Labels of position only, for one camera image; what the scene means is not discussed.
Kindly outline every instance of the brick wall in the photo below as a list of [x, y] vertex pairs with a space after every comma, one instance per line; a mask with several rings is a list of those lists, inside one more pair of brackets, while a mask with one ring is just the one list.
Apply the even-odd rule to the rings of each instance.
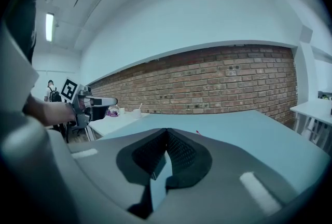
[[297, 103], [290, 49], [213, 47], [140, 64], [91, 85], [94, 96], [155, 114], [214, 114], [256, 109], [284, 123]]

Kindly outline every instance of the white cup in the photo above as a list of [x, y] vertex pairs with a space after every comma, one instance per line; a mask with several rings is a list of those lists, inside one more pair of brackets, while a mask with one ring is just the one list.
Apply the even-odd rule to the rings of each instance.
[[133, 110], [133, 116], [135, 119], [140, 119], [142, 117], [141, 109]]

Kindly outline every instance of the white tape strip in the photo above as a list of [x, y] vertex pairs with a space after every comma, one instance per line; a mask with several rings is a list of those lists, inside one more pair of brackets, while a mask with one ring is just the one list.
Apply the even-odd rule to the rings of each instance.
[[270, 216], [281, 209], [281, 205], [255, 177], [254, 173], [246, 172], [242, 174], [240, 181], [266, 216]]
[[85, 157], [88, 157], [88, 156], [95, 155], [97, 153], [98, 153], [98, 151], [95, 148], [91, 148], [91, 149], [88, 149], [88, 150], [85, 150], [85, 151], [73, 153], [72, 157], [74, 159], [80, 159], [80, 158], [85, 158]]

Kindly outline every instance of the backpack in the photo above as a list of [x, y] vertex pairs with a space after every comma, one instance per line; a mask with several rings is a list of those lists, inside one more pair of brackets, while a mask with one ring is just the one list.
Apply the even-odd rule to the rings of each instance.
[[51, 90], [50, 93], [50, 102], [60, 102], [61, 100], [61, 96], [59, 94], [59, 92], [57, 91], [57, 88], [55, 90], [52, 90], [50, 87], [48, 87]]

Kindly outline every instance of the ceiling light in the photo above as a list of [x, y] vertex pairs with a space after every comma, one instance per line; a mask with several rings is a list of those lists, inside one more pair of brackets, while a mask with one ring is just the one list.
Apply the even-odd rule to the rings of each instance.
[[54, 14], [46, 14], [46, 40], [52, 41]]

